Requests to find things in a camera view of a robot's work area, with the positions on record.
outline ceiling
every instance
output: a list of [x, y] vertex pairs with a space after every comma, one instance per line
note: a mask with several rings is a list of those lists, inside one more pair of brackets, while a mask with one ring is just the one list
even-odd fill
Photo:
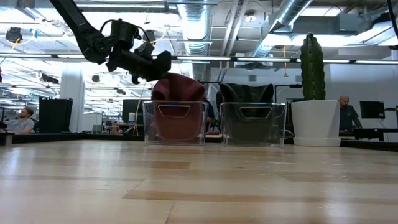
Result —
[[[81, 54], [77, 45], [76, 39], [71, 30], [65, 25], [62, 17], [52, 7], [48, 0], [18, 0], [18, 3], [26, 3], [28, 6], [32, 2], [35, 4], [31, 7], [16, 7], [15, 0], [5, 0], [0, 2], [0, 53], [40, 53], [40, 54]], [[180, 15], [174, 14], [175, 3], [187, 3], [189, 0], [175, 0], [169, 2], [170, 13], [151, 13], [149, 6], [161, 6], [163, 2], [152, 1], [82, 1], [75, 0], [78, 6], [87, 9], [83, 12], [89, 23], [96, 29], [100, 29], [102, 24], [108, 19], [119, 19], [132, 24], [141, 26], [145, 30], [154, 30], [157, 42], [153, 55], [157, 55], [164, 50], [172, 53], [172, 55], [186, 55], [185, 42], [187, 41], [183, 35], [183, 24]], [[210, 34], [208, 39], [205, 40], [210, 46], [208, 55], [220, 55], [224, 37], [226, 35], [226, 27], [229, 20], [234, 20], [233, 27], [238, 26], [239, 13], [241, 5], [237, 8], [237, 14], [231, 16], [231, 8], [233, 7], [233, 0], [215, 1], [209, 0], [207, 2], [214, 3], [211, 5], [210, 14], [208, 17]], [[249, 1], [246, 6], [248, 10], [254, 11], [255, 21], [248, 22], [245, 19], [239, 26], [237, 37], [235, 38], [231, 54], [248, 53], [253, 51], [263, 41], [266, 36], [262, 33], [264, 28], [264, 21], [268, 16], [276, 13], [279, 10], [280, 2], [275, 1]], [[134, 4], [131, 10], [126, 8], [127, 4]], [[303, 11], [300, 18], [311, 16], [313, 20], [321, 17], [336, 17], [342, 14], [343, 11], [347, 14], [355, 15], [358, 19], [358, 30], [370, 30], [372, 20], [379, 16], [381, 12], [385, 11], [385, 1], [317, 1], [314, 0], [306, 10]], [[301, 22], [303, 25], [311, 28], [311, 22]], [[14, 45], [8, 42], [5, 38], [6, 32], [10, 27], [20, 27], [23, 41], [21, 45]], [[390, 40], [394, 36], [392, 29], [383, 31], [383, 39], [378, 39], [372, 42], [371, 39], [363, 42], [365, 37], [357, 41], [355, 44], [347, 47], [323, 47], [325, 58], [343, 58], [343, 59], [383, 59], [391, 54], [388, 46], [379, 46], [381, 42]], [[103, 33], [107, 35], [110, 33], [110, 25], [105, 26]], [[134, 41], [134, 47], [138, 47], [142, 42], [140, 40]], [[273, 57], [288, 57], [299, 58], [300, 46], [286, 45], [274, 46], [269, 52], [269, 56]], [[46, 86], [40, 80], [41, 74], [46, 74], [60, 81], [62, 70], [66, 60], [27, 60], [20, 58], [6, 58], [1, 64], [2, 82], [11, 85], [23, 86]], [[122, 99], [123, 97], [138, 97], [142, 94], [144, 97], [150, 97], [150, 89], [155, 82], [145, 83], [141, 82], [140, 85], [133, 85], [130, 81], [130, 76], [123, 69], [117, 69], [109, 73], [104, 65], [97, 65], [89, 62], [85, 63], [83, 74], [86, 80], [86, 108], [87, 110], [96, 110], [102, 105], [104, 108], [111, 107], [109, 102], [105, 99], [109, 97], [116, 97]], [[277, 68], [280, 65], [273, 65], [268, 68]], [[190, 73], [189, 63], [176, 63], [172, 65], [172, 72], [181, 73], [186, 76], [192, 76]], [[101, 81], [95, 83], [91, 80], [93, 75], [100, 75]], [[56, 97], [59, 94], [59, 85], [53, 85], [54, 88], [35, 88], [35, 89], [18, 89], [18, 88], [2, 88], [3, 98], [15, 98], [23, 96], [26, 99], [32, 99], [38, 96], [52, 96]], [[100, 90], [101, 87], [120, 87], [125, 89], [126, 94], [118, 94], [116, 90]], [[140, 91], [140, 88], [148, 88], [147, 90]]]

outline silver duct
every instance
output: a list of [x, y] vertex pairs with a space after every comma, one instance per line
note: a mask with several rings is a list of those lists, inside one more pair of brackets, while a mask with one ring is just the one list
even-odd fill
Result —
[[[199, 4], [180, 4], [177, 7], [182, 19], [183, 38], [187, 40], [207, 40], [210, 7]], [[201, 42], [186, 42], [185, 51], [191, 56], [206, 56], [208, 55], [209, 45]], [[210, 78], [208, 67], [210, 65], [205, 63], [193, 63], [193, 78], [208, 81]]]
[[[312, 1], [313, 0], [283, 0], [280, 5], [280, 9], [277, 12], [275, 21], [269, 27], [269, 31], [279, 29], [283, 26], [291, 26]], [[265, 57], [271, 49], [272, 46], [267, 45], [264, 37], [264, 40], [260, 43], [251, 56]]]

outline white pillar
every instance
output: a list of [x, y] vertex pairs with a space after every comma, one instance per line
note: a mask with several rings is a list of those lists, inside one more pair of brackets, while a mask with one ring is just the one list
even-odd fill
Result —
[[81, 63], [64, 63], [61, 76], [60, 99], [73, 99], [69, 130], [81, 132], [85, 104], [85, 79]]

